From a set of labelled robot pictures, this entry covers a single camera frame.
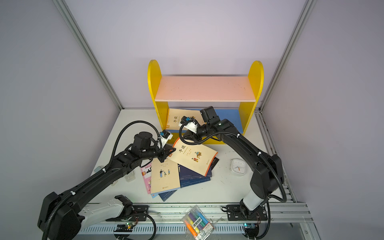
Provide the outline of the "cream book red edge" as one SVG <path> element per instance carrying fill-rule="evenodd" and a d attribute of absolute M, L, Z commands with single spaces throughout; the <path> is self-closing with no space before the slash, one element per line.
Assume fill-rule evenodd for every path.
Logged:
<path fill-rule="evenodd" d="M 173 145 L 176 150 L 167 159 L 202 176 L 207 176 L 208 171 L 218 152 L 205 145 L 187 145 L 177 139 Z"/>

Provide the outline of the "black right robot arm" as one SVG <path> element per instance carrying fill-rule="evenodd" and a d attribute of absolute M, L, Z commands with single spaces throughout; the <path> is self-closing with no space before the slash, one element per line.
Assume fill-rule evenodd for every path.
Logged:
<path fill-rule="evenodd" d="M 184 144 L 195 146 L 217 138 L 231 147 L 250 167 L 253 175 L 250 192 L 240 201 L 240 209 L 253 212 L 267 204 L 269 199 L 287 202 L 284 190 L 284 171 L 280 157 L 269 155 L 256 147 L 242 135 L 228 119 L 220 119 L 212 106 L 200 110 L 203 124 L 193 117 L 183 116 L 180 120 L 179 137 Z"/>

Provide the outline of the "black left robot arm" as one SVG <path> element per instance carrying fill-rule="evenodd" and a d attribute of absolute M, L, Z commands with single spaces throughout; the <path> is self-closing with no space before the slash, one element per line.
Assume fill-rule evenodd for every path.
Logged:
<path fill-rule="evenodd" d="M 145 124 L 156 132 L 153 139 L 149 132 L 140 132 L 134 136 L 134 142 L 117 153 L 117 147 L 123 133 L 135 124 Z M 52 192 L 44 199 L 38 218 L 38 228 L 42 230 L 44 240 L 71 240 L 81 229 L 86 218 L 80 211 L 99 193 L 113 182 L 126 176 L 145 160 L 157 158 L 164 161 L 175 148 L 168 145 L 172 133 L 167 130 L 159 132 L 146 121 L 138 120 L 127 124 L 119 133 L 109 162 L 98 172 L 83 182 L 61 194 Z"/>

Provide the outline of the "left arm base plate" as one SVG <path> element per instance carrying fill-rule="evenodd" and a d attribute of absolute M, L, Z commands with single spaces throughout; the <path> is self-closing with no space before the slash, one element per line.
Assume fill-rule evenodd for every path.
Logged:
<path fill-rule="evenodd" d="M 118 209 L 109 210 L 109 218 L 106 218 L 106 222 L 145 222 L 148 217 L 149 205 L 133 204 L 124 195 L 117 195 L 114 197 L 114 205 L 117 205 Z"/>

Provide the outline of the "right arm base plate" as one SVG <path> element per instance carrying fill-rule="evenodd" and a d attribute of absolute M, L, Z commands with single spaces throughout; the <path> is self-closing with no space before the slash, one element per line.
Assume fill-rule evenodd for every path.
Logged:
<path fill-rule="evenodd" d="M 265 207 L 258 207 L 253 211 L 249 211 L 245 206 L 240 204 L 226 205 L 221 207 L 222 212 L 227 215 L 228 221 L 266 221 L 269 219 Z"/>

